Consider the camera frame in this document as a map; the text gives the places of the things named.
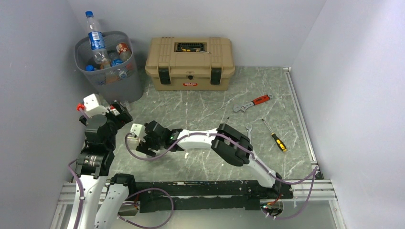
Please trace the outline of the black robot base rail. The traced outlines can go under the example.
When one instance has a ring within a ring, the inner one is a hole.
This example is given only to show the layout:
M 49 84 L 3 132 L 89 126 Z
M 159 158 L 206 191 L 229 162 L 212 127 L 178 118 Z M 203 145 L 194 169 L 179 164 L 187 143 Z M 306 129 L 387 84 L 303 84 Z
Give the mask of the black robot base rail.
M 140 182 L 130 174 L 115 174 L 109 182 L 127 186 L 127 199 L 138 203 L 141 213 L 171 209 L 260 210 L 267 201 L 293 198 L 290 185 L 277 182 L 275 187 L 263 187 L 256 180 Z

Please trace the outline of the orange label bottle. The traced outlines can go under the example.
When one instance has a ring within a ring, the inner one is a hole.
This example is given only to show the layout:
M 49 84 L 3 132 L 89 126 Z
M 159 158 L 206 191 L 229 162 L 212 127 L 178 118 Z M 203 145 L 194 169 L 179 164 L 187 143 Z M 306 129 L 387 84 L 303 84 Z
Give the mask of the orange label bottle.
M 105 83 L 110 84 L 114 82 L 118 82 L 121 80 L 121 77 L 119 75 L 119 70 L 116 69 L 106 69 L 107 72 L 105 73 Z

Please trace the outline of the clear bottle blue label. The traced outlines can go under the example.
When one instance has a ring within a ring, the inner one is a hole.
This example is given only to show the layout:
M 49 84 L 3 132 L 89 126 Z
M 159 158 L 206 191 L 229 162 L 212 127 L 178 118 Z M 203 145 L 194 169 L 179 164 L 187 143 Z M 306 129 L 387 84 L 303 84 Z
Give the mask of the clear bottle blue label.
M 85 67 L 85 70 L 88 71 L 88 72 L 92 72 L 92 71 L 95 71 L 96 69 L 95 69 L 95 67 L 93 65 L 87 65 Z

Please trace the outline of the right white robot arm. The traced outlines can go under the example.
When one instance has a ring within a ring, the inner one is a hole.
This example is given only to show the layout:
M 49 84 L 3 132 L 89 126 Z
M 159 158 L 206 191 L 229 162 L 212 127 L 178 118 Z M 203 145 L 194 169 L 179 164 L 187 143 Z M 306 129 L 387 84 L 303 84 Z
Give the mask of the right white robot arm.
M 226 163 L 248 169 L 263 187 L 264 194 L 275 198 L 281 193 L 281 175 L 270 169 L 254 152 L 248 136 L 227 124 L 205 131 L 190 131 L 163 127 L 156 121 L 133 124 L 130 133 L 138 140 L 136 151 L 158 158 L 157 151 L 186 151 L 190 149 L 210 149 Z

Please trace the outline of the Pepsi bottle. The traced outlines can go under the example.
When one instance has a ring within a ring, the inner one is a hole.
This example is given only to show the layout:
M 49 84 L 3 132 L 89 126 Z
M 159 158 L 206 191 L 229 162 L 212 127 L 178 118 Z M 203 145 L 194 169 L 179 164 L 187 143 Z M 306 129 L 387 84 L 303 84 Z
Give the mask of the Pepsi bottle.
M 110 67 L 111 60 L 107 52 L 106 42 L 104 36 L 101 32 L 101 26 L 99 22 L 94 18 L 92 11 L 86 11 L 85 16 L 87 19 L 86 28 L 87 34 L 90 41 L 91 51 L 93 54 L 93 59 L 96 64 L 100 67 L 108 68 Z

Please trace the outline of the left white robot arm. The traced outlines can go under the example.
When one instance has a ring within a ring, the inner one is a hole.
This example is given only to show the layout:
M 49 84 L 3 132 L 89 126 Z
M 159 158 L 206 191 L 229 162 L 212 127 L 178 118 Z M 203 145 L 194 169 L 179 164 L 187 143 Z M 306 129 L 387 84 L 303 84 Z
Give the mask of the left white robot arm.
M 75 198 L 69 229 L 109 229 L 124 200 L 132 200 L 137 186 L 124 182 L 112 186 L 102 204 L 101 194 L 108 180 L 110 166 L 114 160 L 116 134 L 125 124 L 132 122 L 126 107 L 113 102 L 108 107 L 85 102 L 78 106 L 84 113 L 80 122 L 85 125 L 85 144 L 74 169 L 69 169 L 76 181 Z

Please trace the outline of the blue label bottle white cap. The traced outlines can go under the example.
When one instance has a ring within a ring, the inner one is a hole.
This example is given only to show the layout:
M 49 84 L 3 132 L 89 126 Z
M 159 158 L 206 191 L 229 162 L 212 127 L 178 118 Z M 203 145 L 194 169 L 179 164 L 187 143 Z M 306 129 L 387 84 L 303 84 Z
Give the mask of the blue label bottle white cap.
M 116 51 L 110 50 L 107 53 L 108 53 L 108 57 L 110 59 L 110 65 L 112 67 L 124 63 L 124 61 L 121 60 L 119 54 Z

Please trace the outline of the clear bottle red cap front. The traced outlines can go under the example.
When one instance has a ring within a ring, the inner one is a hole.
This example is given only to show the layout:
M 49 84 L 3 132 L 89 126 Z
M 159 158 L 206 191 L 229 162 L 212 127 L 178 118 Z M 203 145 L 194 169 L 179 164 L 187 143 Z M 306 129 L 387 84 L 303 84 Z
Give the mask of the clear bottle red cap front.
M 127 43 L 118 43 L 116 46 L 116 51 L 123 62 L 131 58 L 132 51 Z

